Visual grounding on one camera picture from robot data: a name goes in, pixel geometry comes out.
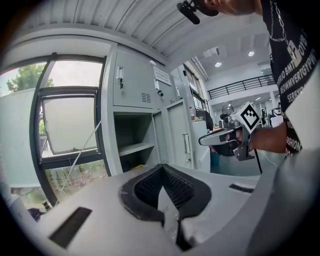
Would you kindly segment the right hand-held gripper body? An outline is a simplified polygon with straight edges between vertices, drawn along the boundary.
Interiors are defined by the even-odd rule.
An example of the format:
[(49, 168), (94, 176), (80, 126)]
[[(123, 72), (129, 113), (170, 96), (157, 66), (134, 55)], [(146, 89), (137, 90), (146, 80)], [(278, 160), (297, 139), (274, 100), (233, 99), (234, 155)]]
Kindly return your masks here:
[(254, 156), (249, 154), (249, 144), (260, 118), (250, 102), (243, 103), (237, 109), (234, 109), (229, 102), (224, 102), (222, 105), (222, 121), (224, 128), (236, 129), (242, 127), (242, 142), (228, 144), (231, 154), (239, 161), (253, 159)]

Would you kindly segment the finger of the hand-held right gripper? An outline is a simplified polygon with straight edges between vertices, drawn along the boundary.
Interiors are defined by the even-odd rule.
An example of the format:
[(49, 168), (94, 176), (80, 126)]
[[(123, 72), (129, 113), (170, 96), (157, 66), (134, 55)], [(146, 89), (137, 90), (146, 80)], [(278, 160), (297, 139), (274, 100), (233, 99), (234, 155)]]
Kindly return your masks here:
[(238, 128), (217, 128), (214, 131), (201, 136), (198, 143), (201, 146), (222, 146), (232, 143), (237, 143), (237, 131), (241, 131), (242, 127)]

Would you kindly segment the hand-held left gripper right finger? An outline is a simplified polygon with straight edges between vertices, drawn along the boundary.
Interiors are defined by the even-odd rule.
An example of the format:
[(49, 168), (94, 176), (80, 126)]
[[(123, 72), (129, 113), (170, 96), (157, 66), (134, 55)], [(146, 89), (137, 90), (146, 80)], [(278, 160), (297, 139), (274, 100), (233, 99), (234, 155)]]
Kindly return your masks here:
[(258, 219), (249, 209), (260, 176), (231, 176), (163, 166), (163, 182), (178, 206), (173, 242), (166, 256), (246, 256)]

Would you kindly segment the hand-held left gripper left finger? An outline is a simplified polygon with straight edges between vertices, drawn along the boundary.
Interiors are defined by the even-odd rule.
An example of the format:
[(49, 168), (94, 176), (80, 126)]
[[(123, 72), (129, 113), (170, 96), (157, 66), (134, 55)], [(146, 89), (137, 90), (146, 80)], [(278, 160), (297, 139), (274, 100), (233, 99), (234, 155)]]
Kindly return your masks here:
[[(50, 256), (176, 256), (180, 249), (159, 222), (142, 221), (121, 204), (120, 187), (149, 166), (96, 180), (55, 206), (41, 220), (41, 238)], [(67, 248), (49, 237), (79, 207), (91, 212)]]

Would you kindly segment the person's right hand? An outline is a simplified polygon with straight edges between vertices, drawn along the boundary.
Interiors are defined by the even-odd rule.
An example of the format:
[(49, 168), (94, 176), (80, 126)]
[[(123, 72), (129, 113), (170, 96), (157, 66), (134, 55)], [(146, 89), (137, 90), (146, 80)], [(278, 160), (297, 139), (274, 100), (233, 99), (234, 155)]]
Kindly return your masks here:
[[(229, 140), (230, 140), (230, 135), (231, 135), (231, 133), (227, 134), (227, 135), (225, 136), (225, 139), (229, 141)], [(235, 131), (235, 136), (236, 136), (236, 140), (237, 140), (239, 143), (241, 143), (241, 142), (242, 142), (242, 139), (243, 139), (243, 131), (242, 131), (241, 129), (237, 129), (237, 130)], [(251, 144), (249, 144), (249, 151), (252, 151), (252, 150), (253, 150), (253, 147), (252, 147)]]

